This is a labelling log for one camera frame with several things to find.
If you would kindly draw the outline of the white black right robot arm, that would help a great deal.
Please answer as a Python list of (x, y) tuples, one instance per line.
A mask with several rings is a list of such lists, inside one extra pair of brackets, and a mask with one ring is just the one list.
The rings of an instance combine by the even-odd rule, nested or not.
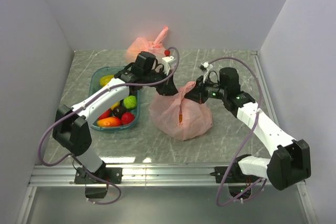
[(220, 181), (228, 173), (226, 183), (243, 183), (248, 178), (268, 179), (277, 190), (284, 190), (311, 176), (310, 147), (305, 140), (295, 140), (274, 123), (259, 107), (258, 102), (241, 90), (235, 68), (219, 71), (217, 82), (210, 79), (212, 65), (200, 66), (204, 75), (196, 79), (195, 87), (185, 98), (205, 103), (209, 98), (221, 100), (235, 118), (248, 126), (266, 147), (270, 158), (245, 154), (234, 159), (232, 167), (216, 167), (212, 173)]

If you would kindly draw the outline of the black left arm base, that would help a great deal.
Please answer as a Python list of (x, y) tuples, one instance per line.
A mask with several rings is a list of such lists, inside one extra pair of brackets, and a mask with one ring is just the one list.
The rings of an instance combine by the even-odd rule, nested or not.
[(108, 189), (114, 187), (118, 191), (117, 199), (121, 197), (121, 190), (118, 184), (121, 184), (122, 168), (107, 167), (102, 173), (89, 174), (84, 168), (76, 169), (74, 178), (75, 185), (85, 186), (85, 196), (89, 200), (104, 199)]

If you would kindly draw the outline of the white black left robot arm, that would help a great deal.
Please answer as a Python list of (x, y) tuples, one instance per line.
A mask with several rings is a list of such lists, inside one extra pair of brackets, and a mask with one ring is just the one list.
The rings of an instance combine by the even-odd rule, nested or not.
[(129, 96), (131, 90), (154, 87), (159, 94), (177, 94), (173, 75), (179, 61), (179, 54), (166, 56), (161, 60), (162, 68), (156, 71), (155, 55), (142, 51), (96, 93), (70, 108), (63, 105), (57, 110), (52, 136), (77, 160), (93, 183), (107, 180), (108, 172), (105, 162), (91, 147), (91, 125), (112, 105)]

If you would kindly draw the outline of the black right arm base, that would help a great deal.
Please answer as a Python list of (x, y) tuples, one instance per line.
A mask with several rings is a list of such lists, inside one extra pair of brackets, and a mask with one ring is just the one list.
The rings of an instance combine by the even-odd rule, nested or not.
[[(238, 162), (244, 158), (251, 157), (251, 155), (242, 155), (235, 159), (228, 176), (225, 179), (225, 183), (228, 184), (229, 194), (232, 198), (239, 195), (245, 188), (249, 187), (250, 184), (254, 183), (259, 179), (259, 177), (254, 175), (246, 175), (242, 173)], [(225, 172), (227, 171), (227, 166), (216, 166), (214, 171), (210, 173), (211, 176), (215, 177), (216, 183), (220, 184)]]

